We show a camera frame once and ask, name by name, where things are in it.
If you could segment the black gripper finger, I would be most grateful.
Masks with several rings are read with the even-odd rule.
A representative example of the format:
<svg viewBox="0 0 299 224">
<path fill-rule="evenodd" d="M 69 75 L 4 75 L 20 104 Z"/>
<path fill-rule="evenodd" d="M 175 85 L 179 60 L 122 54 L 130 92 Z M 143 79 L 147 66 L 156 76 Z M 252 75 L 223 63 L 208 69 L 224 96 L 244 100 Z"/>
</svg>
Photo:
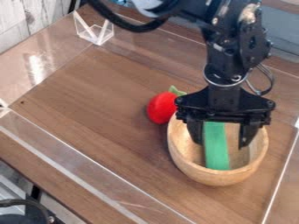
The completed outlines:
<svg viewBox="0 0 299 224">
<path fill-rule="evenodd" d="M 242 124 L 239 127 L 238 147 L 247 147 L 256 136 L 259 130 L 258 125 Z"/>
<path fill-rule="evenodd" d="M 203 144 L 203 122 L 202 121 L 188 121 L 187 122 L 187 130 L 191 135 L 191 140 L 196 144 Z"/>
</svg>

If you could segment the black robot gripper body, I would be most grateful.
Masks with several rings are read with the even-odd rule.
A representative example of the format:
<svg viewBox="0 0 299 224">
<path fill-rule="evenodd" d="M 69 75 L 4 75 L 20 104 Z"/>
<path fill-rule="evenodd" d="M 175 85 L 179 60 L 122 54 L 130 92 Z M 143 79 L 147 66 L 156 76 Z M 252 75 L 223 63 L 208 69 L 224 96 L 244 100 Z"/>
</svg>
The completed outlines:
<svg viewBox="0 0 299 224">
<path fill-rule="evenodd" d="M 243 88 L 220 90 L 206 87 L 202 91 L 179 96 L 175 101 L 176 119 L 187 122 L 242 123 L 263 126 L 271 123 L 276 103 L 251 94 Z"/>
</svg>

